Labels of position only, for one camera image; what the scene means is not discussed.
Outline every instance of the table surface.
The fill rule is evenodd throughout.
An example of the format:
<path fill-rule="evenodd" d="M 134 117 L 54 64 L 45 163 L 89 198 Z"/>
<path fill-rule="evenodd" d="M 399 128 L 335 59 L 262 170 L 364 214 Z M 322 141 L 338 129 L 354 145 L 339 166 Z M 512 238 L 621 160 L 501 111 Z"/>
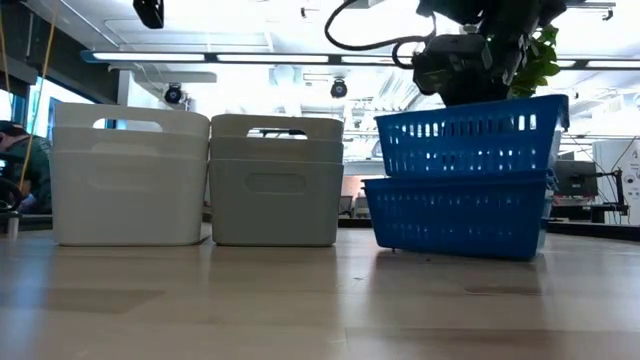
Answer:
<path fill-rule="evenodd" d="M 549 235 L 531 264 L 333 248 L 0 239 L 0 359 L 579 359 L 640 354 L 640 247 Z"/>

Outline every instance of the security camera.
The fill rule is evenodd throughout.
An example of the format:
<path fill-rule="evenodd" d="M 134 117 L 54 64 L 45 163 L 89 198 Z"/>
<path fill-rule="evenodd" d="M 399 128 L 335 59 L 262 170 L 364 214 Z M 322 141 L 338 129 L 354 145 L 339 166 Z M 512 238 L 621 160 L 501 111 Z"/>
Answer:
<path fill-rule="evenodd" d="M 164 0 L 133 0 L 133 8 L 149 29 L 164 28 Z"/>
<path fill-rule="evenodd" d="M 347 96 L 347 84 L 344 79 L 336 79 L 331 85 L 331 97 L 340 99 Z"/>
<path fill-rule="evenodd" d="M 185 93 L 181 88 L 182 84 L 169 84 L 169 89 L 164 93 L 164 100 L 167 104 L 180 104 L 186 99 Z"/>

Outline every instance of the green plant leaf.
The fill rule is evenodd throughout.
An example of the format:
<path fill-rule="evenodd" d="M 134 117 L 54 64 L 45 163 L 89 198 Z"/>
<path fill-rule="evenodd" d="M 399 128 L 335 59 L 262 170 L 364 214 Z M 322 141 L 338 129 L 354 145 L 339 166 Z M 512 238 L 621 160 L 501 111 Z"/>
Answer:
<path fill-rule="evenodd" d="M 538 86 L 549 86 L 549 81 L 547 78 L 541 77 L 536 79 L 536 85 Z"/>
<path fill-rule="evenodd" d="M 558 56 L 555 51 L 558 28 L 546 26 L 540 35 L 531 39 L 527 49 L 527 63 L 516 73 L 511 83 L 510 94 L 514 97 L 531 97 L 538 86 L 548 86 L 547 77 L 557 75 L 560 66 L 555 62 Z"/>
<path fill-rule="evenodd" d="M 545 64 L 543 68 L 543 76 L 556 76 L 560 72 L 560 65 L 554 63 Z"/>

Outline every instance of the fluorescent light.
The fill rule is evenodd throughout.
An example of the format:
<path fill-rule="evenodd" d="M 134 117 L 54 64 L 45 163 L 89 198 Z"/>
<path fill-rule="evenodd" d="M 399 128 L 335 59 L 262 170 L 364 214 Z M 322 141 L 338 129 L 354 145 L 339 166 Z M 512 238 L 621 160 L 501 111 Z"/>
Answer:
<path fill-rule="evenodd" d="M 329 81 L 331 78 L 333 78 L 331 74 L 302 74 L 304 81 Z"/>
<path fill-rule="evenodd" d="M 576 62 L 571 60 L 558 60 L 556 64 L 560 67 L 573 67 L 576 65 Z"/>
<path fill-rule="evenodd" d="M 638 61 L 589 61 L 587 67 L 640 69 Z"/>
<path fill-rule="evenodd" d="M 104 61 L 177 61 L 204 62 L 204 54 L 172 54 L 172 53 L 93 53 L 97 60 Z"/>
<path fill-rule="evenodd" d="M 411 60 L 410 56 L 398 56 L 400 61 Z M 391 56 L 343 56 L 342 63 L 350 64 L 389 64 L 393 65 Z"/>
<path fill-rule="evenodd" d="M 218 61 L 221 62 L 263 62 L 263 63 L 328 63 L 329 57 L 326 55 L 239 55 L 220 54 Z"/>

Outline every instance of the white storage bin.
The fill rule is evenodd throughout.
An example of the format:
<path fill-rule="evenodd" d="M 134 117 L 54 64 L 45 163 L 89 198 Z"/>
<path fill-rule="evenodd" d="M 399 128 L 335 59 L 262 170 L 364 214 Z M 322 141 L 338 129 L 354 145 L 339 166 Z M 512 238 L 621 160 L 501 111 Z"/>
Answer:
<path fill-rule="evenodd" d="M 213 240 L 220 245 L 330 246 L 342 164 L 212 160 Z"/>
<path fill-rule="evenodd" d="M 93 129 L 150 121 L 161 132 Z M 60 104 L 52 151 L 54 238 L 63 245 L 200 240 L 209 121 L 183 111 Z"/>
<path fill-rule="evenodd" d="M 216 243 L 330 246 L 336 241 L 344 171 L 342 122 L 221 115 L 211 126 Z M 256 128 L 300 130 L 307 139 L 248 138 Z"/>
<path fill-rule="evenodd" d="M 309 140 L 342 142 L 342 121 L 321 118 L 223 114 L 211 119 L 211 137 L 247 137 L 252 129 L 303 131 Z"/>
<path fill-rule="evenodd" d="M 337 141 L 216 137 L 211 160 L 269 160 L 342 163 L 344 145 Z"/>

